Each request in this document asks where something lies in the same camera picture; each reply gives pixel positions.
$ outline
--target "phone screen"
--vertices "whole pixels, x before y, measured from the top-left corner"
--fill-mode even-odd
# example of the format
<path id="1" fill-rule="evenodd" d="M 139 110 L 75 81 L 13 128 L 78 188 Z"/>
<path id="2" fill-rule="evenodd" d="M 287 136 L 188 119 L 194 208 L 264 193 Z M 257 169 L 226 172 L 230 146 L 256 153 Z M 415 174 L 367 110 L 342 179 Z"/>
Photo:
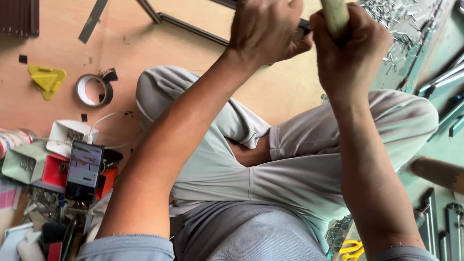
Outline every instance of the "phone screen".
<path id="1" fill-rule="evenodd" d="M 103 148 L 74 142 L 66 182 L 67 198 L 92 203 L 97 187 Z"/>

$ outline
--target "plywood surface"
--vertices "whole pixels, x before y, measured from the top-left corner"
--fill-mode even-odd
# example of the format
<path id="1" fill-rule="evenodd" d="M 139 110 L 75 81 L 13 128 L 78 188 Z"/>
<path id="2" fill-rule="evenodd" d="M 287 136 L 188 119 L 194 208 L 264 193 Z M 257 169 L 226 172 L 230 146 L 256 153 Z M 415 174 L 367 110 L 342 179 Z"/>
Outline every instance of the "plywood surface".
<path id="1" fill-rule="evenodd" d="M 87 44 L 77 39 L 95 0 L 41 0 L 40 37 L 19 40 L 0 38 L 0 127 L 28 128 L 47 137 L 57 119 L 81 119 L 89 125 L 120 110 L 138 112 L 135 87 L 140 73 L 157 65 L 177 65 L 203 74 L 223 52 L 219 46 L 168 23 L 153 25 L 135 0 L 110 0 Z M 165 12 L 226 39 L 233 10 L 207 0 L 151 1 Z M 320 8 L 307 1 L 303 17 Z M 45 101 L 30 80 L 27 65 L 18 63 L 26 54 L 30 65 L 63 69 L 67 77 L 51 101 Z M 113 82 L 114 98 L 103 108 L 89 108 L 75 94 L 75 82 L 83 74 L 114 67 L 119 81 Z M 234 98 L 270 124 L 322 103 L 314 50 L 291 60 L 262 68 Z M 114 145 L 136 137 L 136 120 L 115 116 L 97 126 L 98 143 Z M 131 147 L 121 149 L 127 159 Z"/>

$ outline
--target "tape roll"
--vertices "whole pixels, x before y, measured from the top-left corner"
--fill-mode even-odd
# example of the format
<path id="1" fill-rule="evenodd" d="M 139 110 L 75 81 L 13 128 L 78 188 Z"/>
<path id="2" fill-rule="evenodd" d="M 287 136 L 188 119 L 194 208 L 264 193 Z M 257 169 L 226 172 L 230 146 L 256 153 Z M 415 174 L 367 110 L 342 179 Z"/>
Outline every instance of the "tape roll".
<path id="1" fill-rule="evenodd" d="M 105 94 L 102 101 L 97 104 L 87 96 L 87 93 L 85 93 L 85 85 L 88 81 L 92 79 L 95 79 L 98 82 L 100 82 L 105 90 Z M 77 96 L 79 97 L 79 100 L 81 100 L 83 104 L 89 107 L 103 107 L 108 105 L 113 99 L 113 87 L 111 86 L 111 84 L 105 83 L 102 77 L 95 74 L 85 74 L 81 76 L 76 82 L 76 92 Z"/>

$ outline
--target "scissors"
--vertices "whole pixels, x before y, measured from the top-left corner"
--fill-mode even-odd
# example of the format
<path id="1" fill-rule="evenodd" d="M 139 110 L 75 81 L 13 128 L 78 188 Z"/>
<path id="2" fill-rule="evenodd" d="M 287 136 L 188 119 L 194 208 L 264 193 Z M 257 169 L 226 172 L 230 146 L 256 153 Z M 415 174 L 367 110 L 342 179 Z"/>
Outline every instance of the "scissors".
<path id="1" fill-rule="evenodd" d="M 346 247 L 346 248 L 341 248 L 340 249 L 340 254 L 342 255 L 343 261 L 356 261 L 358 258 L 364 253 L 364 247 L 362 246 L 361 240 L 356 241 L 356 240 L 345 240 L 342 244 L 354 244 L 354 246 L 351 247 Z"/>

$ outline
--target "light gray pants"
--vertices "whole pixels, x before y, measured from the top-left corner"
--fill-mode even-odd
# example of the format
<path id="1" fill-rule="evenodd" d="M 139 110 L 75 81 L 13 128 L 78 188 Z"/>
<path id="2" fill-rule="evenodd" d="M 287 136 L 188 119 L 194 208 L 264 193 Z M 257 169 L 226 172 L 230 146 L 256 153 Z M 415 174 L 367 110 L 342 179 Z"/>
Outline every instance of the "light gray pants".
<path id="1" fill-rule="evenodd" d="M 143 72 L 136 92 L 143 127 L 152 124 L 199 77 L 174 66 Z M 398 170 L 437 129 L 437 111 L 424 98 L 393 90 L 371 91 L 369 103 L 377 130 Z M 253 149 L 268 133 L 273 161 L 249 168 L 236 161 L 224 138 Z M 254 200 L 282 203 L 310 222 L 327 224 L 342 219 L 349 211 L 340 189 L 338 145 L 339 130 L 330 104 L 271 127 L 231 98 L 174 184 L 177 207 L 171 208 L 171 214 L 185 213 L 205 201 Z"/>

